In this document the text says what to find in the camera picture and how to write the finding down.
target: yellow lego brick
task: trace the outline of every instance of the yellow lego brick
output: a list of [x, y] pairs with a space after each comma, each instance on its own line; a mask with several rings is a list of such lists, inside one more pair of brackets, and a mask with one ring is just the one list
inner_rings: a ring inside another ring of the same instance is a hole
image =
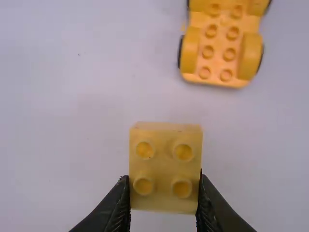
[[130, 129], [131, 207], [195, 214], [202, 139], [199, 125], [136, 123]]
[[263, 55], [258, 34], [271, 0], [190, 0], [190, 21], [178, 65], [186, 81], [244, 87]]

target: white table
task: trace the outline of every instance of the white table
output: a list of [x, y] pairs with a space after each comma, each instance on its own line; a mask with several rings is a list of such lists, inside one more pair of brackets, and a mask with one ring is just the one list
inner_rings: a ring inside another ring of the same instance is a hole
[[[274, 0], [242, 90], [184, 82], [184, 0], [0, 1], [0, 225], [66, 232], [128, 173], [139, 120], [200, 123], [203, 170], [259, 232], [309, 226], [307, 0]], [[195, 231], [132, 212], [133, 232]]]

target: black tire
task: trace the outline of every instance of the black tire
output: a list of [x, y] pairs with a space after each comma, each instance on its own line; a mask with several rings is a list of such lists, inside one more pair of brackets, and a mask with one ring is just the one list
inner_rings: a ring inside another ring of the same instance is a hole
[[268, 6], [267, 6], [267, 8], [266, 8], [266, 10], [264, 12], [264, 15], [266, 15], [269, 12], [269, 8], [270, 8], [271, 4], [272, 4], [272, 0], [269, 1]]
[[263, 60], [263, 55], [264, 55], [264, 44], [263, 44], [263, 47], [262, 47], [262, 55], [261, 55], [261, 59], [260, 59], [260, 63], [259, 63], [259, 66], [257, 67], [257, 70], [256, 70], [256, 74], [259, 72], [260, 70], [260, 67], [261, 67], [261, 64], [262, 64], [262, 60]]
[[180, 69], [180, 58], [182, 56], [182, 47], [183, 47], [183, 35], [180, 37], [179, 46], [178, 46], [177, 66], [179, 69]]

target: lego stud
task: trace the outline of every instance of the lego stud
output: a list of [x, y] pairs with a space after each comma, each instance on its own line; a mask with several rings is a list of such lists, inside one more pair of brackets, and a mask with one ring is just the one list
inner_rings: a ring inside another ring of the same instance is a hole
[[218, 30], [218, 26], [215, 24], [210, 24], [207, 28], [206, 28], [206, 37], [208, 38], [213, 38], [217, 35], [217, 30]]
[[219, 4], [211, 4], [209, 7], [209, 15], [211, 17], [218, 17], [220, 15], [221, 7]]
[[188, 179], [178, 179], [172, 183], [173, 195], [185, 199], [192, 194], [192, 183]]
[[207, 45], [204, 47], [203, 52], [202, 52], [203, 58], [210, 59], [213, 57], [213, 54], [214, 54], [214, 49], [212, 46]]
[[236, 51], [234, 48], [228, 48], [223, 52], [223, 59], [225, 61], [232, 61], [236, 58]]
[[233, 73], [229, 69], [224, 69], [220, 74], [220, 79], [223, 82], [228, 82], [232, 79]]
[[239, 37], [239, 28], [238, 27], [231, 27], [227, 34], [226, 37], [228, 40], [235, 40]]
[[193, 158], [192, 148], [187, 144], [178, 144], [175, 146], [173, 156], [179, 161], [189, 162]]
[[211, 76], [211, 70], [208, 67], [203, 67], [198, 73], [201, 79], [208, 79]]
[[154, 190], [154, 182], [147, 177], [140, 177], [133, 182], [134, 190], [141, 196], [148, 196]]
[[135, 153], [144, 160], [148, 160], [155, 155], [155, 149], [149, 142], [140, 142], [137, 144]]
[[239, 19], [242, 17], [242, 6], [241, 5], [234, 6], [231, 12], [231, 17], [235, 19]]

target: toy car wheel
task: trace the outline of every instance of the toy car wheel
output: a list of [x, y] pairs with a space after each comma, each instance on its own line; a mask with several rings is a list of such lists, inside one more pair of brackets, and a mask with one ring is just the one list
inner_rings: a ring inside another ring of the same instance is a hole
[[264, 55], [264, 47], [265, 47], [265, 46], [264, 46], [264, 44], [263, 44], [263, 47], [262, 47], [262, 54], [261, 54], [261, 59], [260, 59], [259, 67], [257, 68], [256, 74], [259, 72], [260, 67], [261, 67], [261, 64], [262, 64], [263, 55]]
[[262, 37], [257, 33], [245, 33], [240, 45], [238, 79], [250, 81], [261, 65], [262, 56]]
[[269, 12], [269, 8], [270, 8], [270, 5], [272, 4], [272, 0], [269, 0], [269, 3], [268, 3], [268, 6], [264, 12], [264, 15], [266, 15], [268, 12]]
[[180, 37], [179, 46], [178, 46], [177, 66], [179, 69], [180, 69], [180, 58], [182, 56], [182, 47], [183, 47], [183, 35]]
[[193, 73], [197, 66], [200, 29], [189, 27], [181, 37], [178, 50], [178, 67], [181, 73]]

